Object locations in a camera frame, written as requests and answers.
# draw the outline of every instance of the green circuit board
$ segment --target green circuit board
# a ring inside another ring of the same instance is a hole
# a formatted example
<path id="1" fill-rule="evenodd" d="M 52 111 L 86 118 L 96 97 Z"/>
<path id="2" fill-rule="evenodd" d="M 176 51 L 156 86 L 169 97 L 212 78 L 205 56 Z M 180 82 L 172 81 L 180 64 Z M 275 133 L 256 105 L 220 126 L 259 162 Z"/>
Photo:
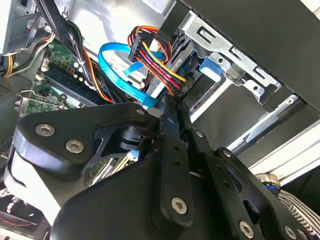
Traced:
<path id="1" fill-rule="evenodd" d="M 77 59 L 64 46 L 53 42 L 48 51 L 50 63 L 65 69 L 69 74 L 74 74 L 77 71 L 73 66 Z"/>
<path id="2" fill-rule="evenodd" d="M 43 85 L 36 85 L 33 88 L 33 91 L 37 95 L 31 95 L 31 98 L 34 100 L 39 100 L 45 102 L 45 98 L 57 101 L 59 103 L 64 104 L 64 109 L 70 109 L 70 108 L 77 108 L 80 102 L 76 101 L 75 99 L 68 99 L 68 96 L 63 94 L 58 89 L 54 88 L 50 84 L 43 84 Z M 59 108 L 54 105 L 29 100 L 25 114 L 33 114 L 33 113 L 42 113 L 42 112 L 49 112 L 49 111 L 55 111 Z"/>
<path id="3" fill-rule="evenodd" d="M 102 160 L 92 166 L 89 166 L 84 172 L 84 185 L 89 187 L 95 177 L 104 169 L 109 159 Z"/>

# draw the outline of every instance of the hex bolt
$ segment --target hex bolt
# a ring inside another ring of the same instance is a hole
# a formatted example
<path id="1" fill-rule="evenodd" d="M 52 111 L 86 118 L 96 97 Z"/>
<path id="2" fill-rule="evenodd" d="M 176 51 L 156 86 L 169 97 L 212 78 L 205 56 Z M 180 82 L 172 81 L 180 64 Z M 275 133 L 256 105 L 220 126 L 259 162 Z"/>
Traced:
<path id="1" fill-rule="evenodd" d="M 308 240 L 307 235 L 306 235 L 300 228 L 297 228 L 296 231 L 300 234 L 300 236 L 301 236 L 304 240 Z"/>
<path id="2" fill-rule="evenodd" d="M 254 238 L 254 231 L 250 227 L 248 223 L 245 221 L 239 222 L 239 228 L 241 232 L 248 238 L 248 239 L 253 239 Z"/>
<path id="3" fill-rule="evenodd" d="M 284 230 L 286 232 L 286 234 L 288 234 L 288 236 L 292 239 L 297 239 L 297 236 L 295 234 L 295 232 L 288 226 L 284 226 Z"/>
<path id="4" fill-rule="evenodd" d="M 228 152 L 227 150 L 223 150 L 224 155 L 226 155 L 228 158 L 231 157 L 231 153 Z"/>
<path id="5" fill-rule="evenodd" d="M 140 110 L 140 109 L 137 109 L 136 112 L 140 115 L 145 115 L 144 111 Z"/>
<path id="6" fill-rule="evenodd" d="M 55 134 L 56 130 L 53 126 L 49 124 L 39 124 L 35 127 L 35 132 L 40 136 L 50 137 Z"/>
<path id="7" fill-rule="evenodd" d="M 171 205 L 178 214 L 184 215 L 187 213 L 187 204 L 180 197 L 175 196 L 172 198 Z"/>
<path id="8" fill-rule="evenodd" d="M 85 146 L 78 140 L 69 140 L 66 142 L 65 148 L 72 154 L 80 154 L 84 151 Z"/>

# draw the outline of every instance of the orange wire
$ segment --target orange wire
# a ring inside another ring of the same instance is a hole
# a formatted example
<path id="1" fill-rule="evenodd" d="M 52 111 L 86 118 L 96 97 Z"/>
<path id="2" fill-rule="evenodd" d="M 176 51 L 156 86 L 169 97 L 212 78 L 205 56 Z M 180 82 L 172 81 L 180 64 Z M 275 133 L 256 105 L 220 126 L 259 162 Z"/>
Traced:
<path id="1" fill-rule="evenodd" d="M 103 92 L 103 90 L 100 88 L 100 85 L 96 79 L 96 75 L 94 72 L 94 67 L 92 66 L 92 62 L 90 61 L 90 58 L 88 56 L 88 53 L 85 49 L 83 49 L 84 52 L 84 57 L 86 58 L 89 68 L 91 70 L 91 74 L 92 74 L 92 79 L 93 79 L 93 83 L 95 85 L 95 88 L 97 89 L 97 91 L 99 92 L 99 94 L 102 96 L 102 98 L 110 103 L 113 103 L 113 101 Z"/>

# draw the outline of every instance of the circuit component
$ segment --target circuit component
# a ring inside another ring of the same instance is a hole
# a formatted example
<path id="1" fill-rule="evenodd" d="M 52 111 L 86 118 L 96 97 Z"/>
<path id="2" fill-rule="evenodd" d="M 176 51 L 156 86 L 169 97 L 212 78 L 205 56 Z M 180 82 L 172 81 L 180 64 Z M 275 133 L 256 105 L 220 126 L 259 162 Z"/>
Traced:
<path id="1" fill-rule="evenodd" d="M 16 102 L 19 106 L 15 109 L 21 116 L 80 107 L 80 101 L 67 96 L 49 83 L 33 85 L 31 90 L 19 94 L 22 99 Z"/>
<path id="2" fill-rule="evenodd" d="M 77 63 L 77 59 L 68 50 L 66 50 L 64 46 L 56 42 L 53 42 L 51 45 L 52 47 L 48 48 L 48 60 L 50 63 L 53 63 L 63 69 L 72 68 L 75 70 L 73 67 L 74 63 Z"/>

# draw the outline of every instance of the white cable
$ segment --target white cable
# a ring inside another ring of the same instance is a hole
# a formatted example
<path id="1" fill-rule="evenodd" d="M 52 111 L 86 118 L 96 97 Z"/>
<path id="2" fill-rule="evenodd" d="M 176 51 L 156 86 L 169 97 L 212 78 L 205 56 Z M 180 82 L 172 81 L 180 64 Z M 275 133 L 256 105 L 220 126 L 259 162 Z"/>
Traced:
<path id="1" fill-rule="evenodd" d="M 46 46 L 48 46 L 54 39 L 55 39 L 55 35 L 52 34 L 52 36 L 47 40 L 47 42 L 46 42 L 44 45 L 42 45 L 41 47 L 39 47 L 39 49 L 35 52 L 34 58 L 33 58 L 32 61 L 30 62 L 30 64 L 29 64 L 28 66 L 26 66 L 25 68 L 23 68 L 23 69 L 21 69 L 21 70 L 19 70 L 19 71 L 16 71 L 16 72 L 14 72 L 14 73 L 12 73 L 12 74 L 10 74 L 10 75 L 8 76 L 8 78 L 9 78 L 9 77 L 12 77 L 12 76 L 15 75 L 15 74 L 21 73 L 21 72 L 29 69 L 29 68 L 31 67 L 31 65 L 32 65 L 32 64 L 36 61 L 36 59 L 38 58 L 39 53 L 40 53 Z"/>
<path id="2" fill-rule="evenodd" d="M 313 12 L 314 15 L 318 15 L 320 13 L 320 6 Z"/>

